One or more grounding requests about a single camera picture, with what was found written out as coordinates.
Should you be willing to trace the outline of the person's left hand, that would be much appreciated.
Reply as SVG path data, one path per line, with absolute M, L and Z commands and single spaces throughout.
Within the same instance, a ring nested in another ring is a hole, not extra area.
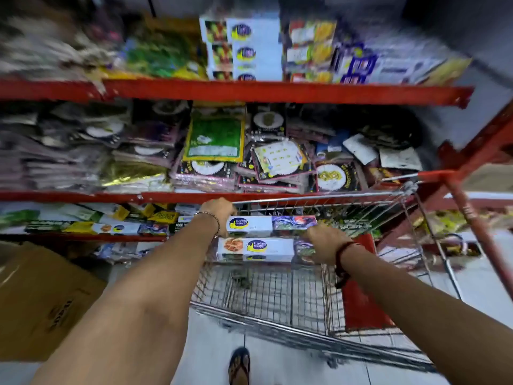
M 214 200 L 206 201 L 202 204 L 199 212 L 196 215 L 210 216 L 215 221 L 215 234 L 218 237 L 221 236 L 221 200 L 227 200 L 225 198 L 218 198 Z

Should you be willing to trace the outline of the white wrap box purple end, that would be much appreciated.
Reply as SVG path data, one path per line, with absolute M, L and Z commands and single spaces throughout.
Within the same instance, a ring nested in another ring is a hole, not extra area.
M 314 215 L 250 215 L 230 217 L 226 230 L 230 237 L 295 237 L 317 225 Z

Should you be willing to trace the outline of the white wrap box food picture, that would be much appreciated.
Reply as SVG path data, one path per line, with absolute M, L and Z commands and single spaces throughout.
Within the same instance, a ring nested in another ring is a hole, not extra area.
M 298 238 L 228 238 L 217 242 L 216 257 L 225 262 L 314 265 L 315 249 Z

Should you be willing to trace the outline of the person's right forearm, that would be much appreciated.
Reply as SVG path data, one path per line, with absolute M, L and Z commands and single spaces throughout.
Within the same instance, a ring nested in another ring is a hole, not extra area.
M 452 385 L 513 385 L 513 329 L 353 243 L 337 266 Z

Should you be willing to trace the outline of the white doily plate packet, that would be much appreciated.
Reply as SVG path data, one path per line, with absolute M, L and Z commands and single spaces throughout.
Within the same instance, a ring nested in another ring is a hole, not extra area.
M 219 186 L 235 185 L 234 163 L 222 161 L 179 161 L 170 171 L 176 183 L 204 183 Z

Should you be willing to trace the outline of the gold round plate packet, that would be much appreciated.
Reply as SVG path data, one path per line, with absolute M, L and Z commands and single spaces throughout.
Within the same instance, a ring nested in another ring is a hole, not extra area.
M 321 161 L 316 164 L 316 191 L 342 193 L 362 190 L 354 161 Z

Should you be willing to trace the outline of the green packet yellow border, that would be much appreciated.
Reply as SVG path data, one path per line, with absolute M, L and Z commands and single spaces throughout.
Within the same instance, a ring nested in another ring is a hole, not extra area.
M 191 116 L 183 161 L 240 163 L 245 147 L 245 116 L 221 114 Z

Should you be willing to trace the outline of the gold foil packet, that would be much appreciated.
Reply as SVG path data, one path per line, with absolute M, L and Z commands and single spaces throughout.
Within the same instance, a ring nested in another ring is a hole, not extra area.
M 166 181 L 168 168 L 134 161 L 112 161 L 102 174 L 99 183 L 103 187 L 135 183 L 161 183 Z

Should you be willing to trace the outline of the long white box purple end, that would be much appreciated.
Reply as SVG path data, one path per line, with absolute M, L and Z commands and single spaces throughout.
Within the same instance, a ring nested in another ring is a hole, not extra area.
M 93 223 L 91 231 L 96 234 L 118 236 L 166 237 L 169 234 L 169 224 L 162 223 Z

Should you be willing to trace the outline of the white paper napkin packet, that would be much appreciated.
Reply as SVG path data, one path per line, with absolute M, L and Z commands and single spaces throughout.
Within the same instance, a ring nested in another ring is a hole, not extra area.
M 357 133 L 343 142 L 343 146 L 365 166 L 379 159 L 377 149 L 362 134 Z
M 404 150 L 378 148 L 381 167 L 423 171 L 423 165 L 416 150 L 412 147 Z

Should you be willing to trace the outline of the white wrap box on shelf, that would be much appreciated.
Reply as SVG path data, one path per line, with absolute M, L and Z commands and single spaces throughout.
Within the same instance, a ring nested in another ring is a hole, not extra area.
M 281 82 L 283 81 L 283 72 L 278 69 L 255 68 L 255 69 L 230 69 L 230 70 L 215 70 L 207 69 L 209 80 L 222 81 L 222 82 Z
M 235 66 L 281 65 L 283 45 L 276 43 L 214 43 L 206 44 L 208 64 L 213 68 Z
M 207 17 L 199 18 L 205 43 L 243 43 L 255 40 L 279 41 L 278 17 Z

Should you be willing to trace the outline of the green and yellow foil packet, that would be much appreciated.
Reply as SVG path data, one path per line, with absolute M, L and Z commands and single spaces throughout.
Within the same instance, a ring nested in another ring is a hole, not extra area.
M 119 67 L 148 78 L 208 80 L 205 56 L 196 34 L 139 23 L 119 53 Z

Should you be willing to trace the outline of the stack of yellow label packets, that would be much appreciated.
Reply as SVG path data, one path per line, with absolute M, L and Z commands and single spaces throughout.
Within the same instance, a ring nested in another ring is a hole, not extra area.
M 285 29 L 283 68 L 292 83 L 331 83 L 336 18 L 292 19 Z

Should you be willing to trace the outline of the brown cardboard box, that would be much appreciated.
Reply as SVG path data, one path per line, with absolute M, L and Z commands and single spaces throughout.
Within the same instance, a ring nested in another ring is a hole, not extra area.
M 106 286 L 45 247 L 0 242 L 0 362 L 47 360 Z

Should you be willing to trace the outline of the pile of grey plastic packets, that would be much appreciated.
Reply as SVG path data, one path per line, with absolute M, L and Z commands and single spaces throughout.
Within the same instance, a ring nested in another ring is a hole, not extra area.
M 0 0 L 0 78 L 86 81 L 124 45 L 117 0 Z

